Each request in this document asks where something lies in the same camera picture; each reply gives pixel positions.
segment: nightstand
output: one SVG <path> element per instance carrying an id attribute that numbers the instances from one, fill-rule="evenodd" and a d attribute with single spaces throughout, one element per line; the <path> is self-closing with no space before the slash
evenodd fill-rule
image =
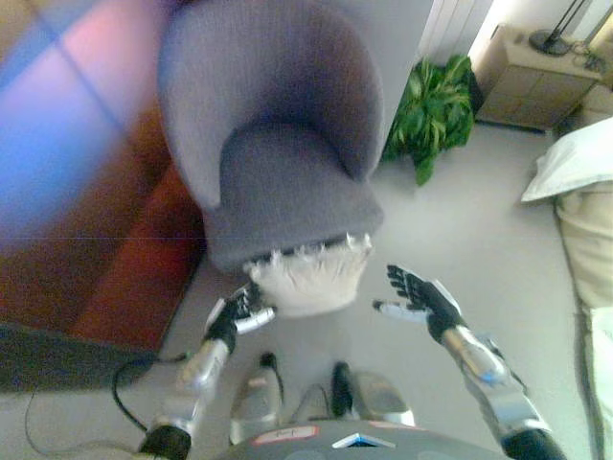
<path id="1" fill-rule="evenodd" d="M 574 63 L 572 52 L 552 57 L 531 48 L 530 32 L 498 26 L 475 69 L 485 101 L 477 120 L 551 129 L 561 122 L 601 74 Z"/>

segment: beige bedding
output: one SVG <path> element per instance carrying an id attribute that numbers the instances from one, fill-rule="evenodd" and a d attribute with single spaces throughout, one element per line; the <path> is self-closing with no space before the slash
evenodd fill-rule
<path id="1" fill-rule="evenodd" d="M 585 314 L 585 356 L 602 458 L 613 460 L 613 181 L 559 196 L 556 211 Z"/>

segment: gray armchair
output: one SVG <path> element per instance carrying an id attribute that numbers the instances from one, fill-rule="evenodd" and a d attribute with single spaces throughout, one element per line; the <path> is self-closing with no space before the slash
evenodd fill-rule
<path id="1" fill-rule="evenodd" d="M 368 186 L 379 77 L 338 12 L 310 0 L 191 4 L 170 23 L 159 90 L 218 268 L 382 222 Z"/>

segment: robotic arm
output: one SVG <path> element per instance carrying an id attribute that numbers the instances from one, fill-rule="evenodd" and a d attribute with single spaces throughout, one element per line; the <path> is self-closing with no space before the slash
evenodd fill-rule
<path id="1" fill-rule="evenodd" d="M 273 308 L 261 304 L 255 285 L 219 299 L 207 321 L 200 350 L 177 374 L 173 391 L 134 458 L 187 458 L 192 437 L 215 397 L 221 371 L 234 352 L 237 335 L 254 331 L 274 317 Z"/>
<path id="2" fill-rule="evenodd" d="M 481 341 L 462 317 L 458 303 L 439 281 L 388 266 L 388 278 L 408 304 L 376 301 L 384 314 L 424 319 L 432 338 L 455 359 L 470 393 L 505 453 L 518 460 L 566 460 L 551 430 L 526 395 L 519 377 L 491 340 Z"/>

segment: lamp base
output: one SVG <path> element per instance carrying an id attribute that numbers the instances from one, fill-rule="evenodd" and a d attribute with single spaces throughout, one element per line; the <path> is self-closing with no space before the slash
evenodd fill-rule
<path id="1" fill-rule="evenodd" d="M 537 51 L 552 56 L 564 56 L 571 49 L 571 45 L 562 40 L 559 34 L 550 31 L 536 31 L 528 41 Z"/>

